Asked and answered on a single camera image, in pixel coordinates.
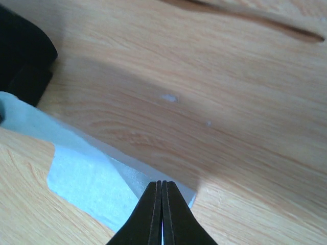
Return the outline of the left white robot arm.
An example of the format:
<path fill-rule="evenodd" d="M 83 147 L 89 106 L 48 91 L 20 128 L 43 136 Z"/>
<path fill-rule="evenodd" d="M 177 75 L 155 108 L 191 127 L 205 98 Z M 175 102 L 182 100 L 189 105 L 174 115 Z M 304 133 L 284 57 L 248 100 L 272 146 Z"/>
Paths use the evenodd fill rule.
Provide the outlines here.
<path fill-rule="evenodd" d="M 36 107 L 58 53 L 39 27 L 1 5 L 1 92 Z"/>

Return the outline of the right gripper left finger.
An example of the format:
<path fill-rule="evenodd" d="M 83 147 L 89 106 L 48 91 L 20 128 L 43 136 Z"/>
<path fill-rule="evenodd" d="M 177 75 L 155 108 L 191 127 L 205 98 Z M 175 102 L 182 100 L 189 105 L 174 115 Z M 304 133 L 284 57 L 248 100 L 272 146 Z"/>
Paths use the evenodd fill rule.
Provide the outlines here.
<path fill-rule="evenodd" d="M 161 244 L 161 194 L 161 181 L 150 182 L 128 220 L 108 244 Z"/>

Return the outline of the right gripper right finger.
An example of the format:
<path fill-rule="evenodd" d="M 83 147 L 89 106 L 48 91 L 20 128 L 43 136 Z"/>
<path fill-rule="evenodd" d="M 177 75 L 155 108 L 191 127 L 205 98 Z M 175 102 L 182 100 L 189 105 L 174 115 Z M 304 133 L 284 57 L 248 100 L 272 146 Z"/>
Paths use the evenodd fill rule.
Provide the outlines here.
<path fill-rule="evenodd" d="M 216 244 L 197 222 L 173 181 L 162 182 L 162 214 L 164 244 Z"/>

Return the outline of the blue cleaning cloth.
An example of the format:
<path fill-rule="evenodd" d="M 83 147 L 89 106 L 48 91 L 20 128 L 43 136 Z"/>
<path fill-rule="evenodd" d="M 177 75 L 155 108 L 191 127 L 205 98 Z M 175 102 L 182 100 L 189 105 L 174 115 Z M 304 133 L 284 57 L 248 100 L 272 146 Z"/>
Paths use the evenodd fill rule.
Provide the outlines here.
<path fill-rule="evenodd" d="M 1 93 L 1 126 L 52 142 L 51 191 L 118 231 L 148 184 L 171 177 L 39 109 Z"/>

